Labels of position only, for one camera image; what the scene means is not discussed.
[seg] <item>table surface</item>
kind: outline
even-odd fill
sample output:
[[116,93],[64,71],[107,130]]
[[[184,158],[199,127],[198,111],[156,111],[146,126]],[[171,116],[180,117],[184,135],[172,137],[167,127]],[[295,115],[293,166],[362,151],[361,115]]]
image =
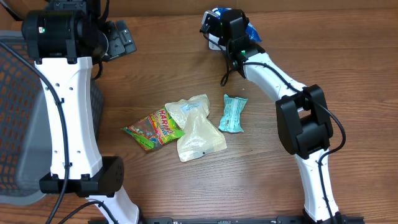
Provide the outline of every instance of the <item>table surface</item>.
[[[279,141],[274,103],[238,73],[220,87],[224,59],[208,49],[198,32],[201,17],[123,18],[138,51],[104,64],[98,80],[105,96],[100,153],[123,158],[123,186],[146,217],[302,214],[299,169]],[[248,17],[275,64],[299,82],[320,85],[329,109],[345,127],[346,146],[330,157],[340,211],[364,216],[367,223],[397,223],[398,11],[275,12]],[[225,93],[248,98],[241,115],[244,133],[225,133],[228,148],[223,151],[182,163],[176,142],[147,154],[120,130],[165,103],[204,93],[211,103],[208,119],[215,126],[223,114]],[[331,147],[341,141],[334,129]],[[56,199],[46,196],[26,207],[0,205],[0,223],[44,223]],[[67,195],[54,221],[84,202]],[[101,218],[95,207],[82,210],[69,223],[91,218]]]

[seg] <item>blue packet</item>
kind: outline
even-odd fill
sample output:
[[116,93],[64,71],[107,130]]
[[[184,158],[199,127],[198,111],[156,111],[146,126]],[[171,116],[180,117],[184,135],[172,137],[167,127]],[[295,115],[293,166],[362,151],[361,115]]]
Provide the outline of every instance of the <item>blue packet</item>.
[[247,101],[248,99],[240,97],[232,98],[225,94],[224,116],[221,118],[218,129],[229,133],[243,132],[241,128],[241,113]]
[[[230,10],[229,8],[217,8],[214,12],[221,18],[223,12]],[[262,40],[260,39],[259,34],[257,33],[257,30],[254,28],[254,26],[249,22],[248,28],[246,28],[246,33],[249,35],[249,39],[252,41],[256,42],[261,42]]]

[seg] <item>white plastic bag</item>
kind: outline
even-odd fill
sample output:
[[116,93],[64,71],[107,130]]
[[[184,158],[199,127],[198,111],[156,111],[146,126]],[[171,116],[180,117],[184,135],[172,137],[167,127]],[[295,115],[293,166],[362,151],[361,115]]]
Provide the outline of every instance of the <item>white plastic bag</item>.
[[177,141],[177,151],[182,162],[226,149],[224,135],[207,120],[210,102],[205,94],[189,100],[166,103],[165,107],[185,132]]

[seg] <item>white label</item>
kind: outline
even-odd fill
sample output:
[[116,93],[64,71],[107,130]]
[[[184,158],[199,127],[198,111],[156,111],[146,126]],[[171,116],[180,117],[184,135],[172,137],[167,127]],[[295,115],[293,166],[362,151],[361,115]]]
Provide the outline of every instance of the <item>white label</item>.
[[198,107],[202,107],[201,102],[197,102],[197,103],[186,103],[184,105],[181,106],[181,110],[187,114],[190,110],[194,109],[194,108],[198,108]]

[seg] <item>teal packet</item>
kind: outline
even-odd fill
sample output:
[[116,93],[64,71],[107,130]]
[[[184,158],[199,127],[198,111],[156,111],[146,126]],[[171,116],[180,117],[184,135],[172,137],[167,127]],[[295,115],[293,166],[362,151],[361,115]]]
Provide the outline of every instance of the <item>teal packet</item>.
[[229,133],[243,132],[241,128],[241,113],[248,99],[228,97],[224,95],[224,116],[221,118],[218,129]]

